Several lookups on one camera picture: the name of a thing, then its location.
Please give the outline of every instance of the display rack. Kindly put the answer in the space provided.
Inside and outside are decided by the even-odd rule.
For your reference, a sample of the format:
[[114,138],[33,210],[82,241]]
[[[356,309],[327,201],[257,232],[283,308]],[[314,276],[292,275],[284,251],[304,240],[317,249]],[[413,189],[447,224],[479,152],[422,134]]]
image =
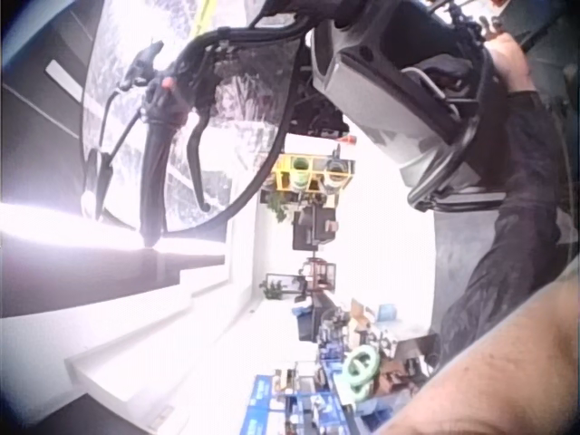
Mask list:
[[[308,161],[308,169],[295,169],[294,163],[297,159]],[[339,161],[346,167],[345,172],[335,172],[327,170],[329,163]],[[281,154],[274,166],[276,190],[282,192],[296,191],[291,184],[291,177],[295,173],[304,173],[308,176],[305,189],[300,191],[305,193],[327,193],[324,187],[324,177],[332,176],[335,179],[344,179],[339,191],[344,190],[354,175],[354,161],[336,159],[332,156],[312,156],[307,154]]]

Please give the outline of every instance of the person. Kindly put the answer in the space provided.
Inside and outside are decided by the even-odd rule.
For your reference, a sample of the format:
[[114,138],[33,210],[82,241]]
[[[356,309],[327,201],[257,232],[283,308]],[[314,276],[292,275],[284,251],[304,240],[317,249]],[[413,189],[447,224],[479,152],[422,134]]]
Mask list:
[[507,195],[491,249],[444,315],[442,368],[379,434],[559,433],[577,410],[577,259],[544,286],[559,238],[559,137],[517,42],[486,44],[509,92]]

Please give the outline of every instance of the floor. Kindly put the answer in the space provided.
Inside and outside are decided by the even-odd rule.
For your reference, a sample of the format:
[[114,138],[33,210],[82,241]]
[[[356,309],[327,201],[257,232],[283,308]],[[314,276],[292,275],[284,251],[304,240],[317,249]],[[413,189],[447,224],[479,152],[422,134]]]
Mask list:
[[364,304],[395,304],[398,317],[429,327],[435,283],[433,214],[407,204],[400,172],[361,132],[356,173],[340,197],[339,230],[320,256],[337,263],[336,292]]
[[192,414],[182,435],[239,433],[257,374],[314,360],[316,345],[298,341],[293,303],[257,301],[208,352],[188,380]]

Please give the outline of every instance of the potted plant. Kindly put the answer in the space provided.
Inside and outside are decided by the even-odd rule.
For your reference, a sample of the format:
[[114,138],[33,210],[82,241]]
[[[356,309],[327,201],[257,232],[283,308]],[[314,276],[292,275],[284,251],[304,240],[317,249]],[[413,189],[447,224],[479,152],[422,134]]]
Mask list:
[[280,300],[282,299],[282,292],[285,285],[282,285],[282,281],[278,281],[277,283],[270,283],[268,285],[267,280],[264,280],[260,283],[260,288],[264,292],[264,296],[266,299],[275,299]]
[[275,213],[275,219],[278,223],[284,222],[287,215],[288,208],[286,206],[286,200],[284,192],[271,192],[268,198],[268,209]]

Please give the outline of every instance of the motorcycle handlebar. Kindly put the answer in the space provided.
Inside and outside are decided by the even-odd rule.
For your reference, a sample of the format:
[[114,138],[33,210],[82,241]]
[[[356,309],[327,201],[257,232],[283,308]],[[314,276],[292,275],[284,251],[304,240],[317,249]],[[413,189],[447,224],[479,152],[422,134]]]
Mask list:
[[166,229],[165,176],[177,131],[163,123],[151,123],[148,127],[140,184],[140,234],[145,247],[154,247]]

